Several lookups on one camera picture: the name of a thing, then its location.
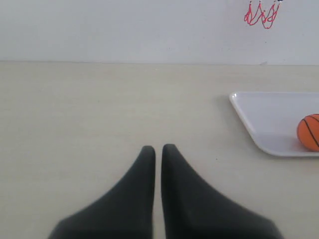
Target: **red net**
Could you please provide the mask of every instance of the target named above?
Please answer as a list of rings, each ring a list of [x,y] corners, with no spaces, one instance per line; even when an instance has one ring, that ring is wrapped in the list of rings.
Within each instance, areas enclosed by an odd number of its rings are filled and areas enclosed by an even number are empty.
[[[248,12],[245,15],[244,21],[247,22],[247,24],[250,26],[255,25],[256,23],[261,21],[265,29],[270,29],[273,26],[274,21],[276,19],[278,9],[280,7],[280,2],[281,1],[274,0],[274,3],[272,4],[272,6],[267,12],[266,10],[262,8],[262,2],[261,0],[259,0],[257,10],[255,13],[253,13],[252,11],[253,0],[250,0]]]

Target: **table surface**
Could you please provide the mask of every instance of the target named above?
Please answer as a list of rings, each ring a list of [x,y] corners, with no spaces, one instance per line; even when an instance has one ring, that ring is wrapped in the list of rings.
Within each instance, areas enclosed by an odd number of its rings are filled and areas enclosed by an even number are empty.
[[[155,238],[165,238],[166,143],[286,238],[318,238],[319,160],[260,151],[228,100],[234,91],[318,92],[319,67],[0,63],[0,238],[47,238],[147,144],[157,151]]]

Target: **white tray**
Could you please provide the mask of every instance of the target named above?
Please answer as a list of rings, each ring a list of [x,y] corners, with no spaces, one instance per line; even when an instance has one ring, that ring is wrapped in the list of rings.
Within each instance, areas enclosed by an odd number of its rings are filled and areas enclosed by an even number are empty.
[[[319,93],[235,92],[230,101],[261,150],[284,157],[319,156],[296,135],[303,117],[319,113]]]

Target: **mini basketball hoop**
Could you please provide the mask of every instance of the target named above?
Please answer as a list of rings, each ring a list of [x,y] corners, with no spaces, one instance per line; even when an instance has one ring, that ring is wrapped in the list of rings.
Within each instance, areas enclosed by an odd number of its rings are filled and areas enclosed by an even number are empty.
[[[254,0],[250,0],[250,2],[249,2],[248,12],[246,13],[246,15],[244,17],[244,21],[247,22],[247,24],[250,26],[253,26],[256,23],[258,23],[259,21],[261,21],[261,23],[265,29],[270,29],[274,24],[274,21],[276,19],[276,16],[277,16],[277,13],[278,13],[278,10],[280,7],[280,3],[283,0],[274,0],[272,6],[270,7],[270,9],[268,11],[263,9],[262,1],[259,0],[259,4],[258,4],[258,7],[257,7],[255,14],[252,11],[253,1]]]

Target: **orange basketball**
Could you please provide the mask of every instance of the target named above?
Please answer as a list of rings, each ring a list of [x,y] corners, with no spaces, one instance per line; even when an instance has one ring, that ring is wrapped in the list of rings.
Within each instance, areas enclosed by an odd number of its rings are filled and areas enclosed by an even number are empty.
[[[312,151],[319,151],[319,114],[304,117],[298,127],[299,141]]]

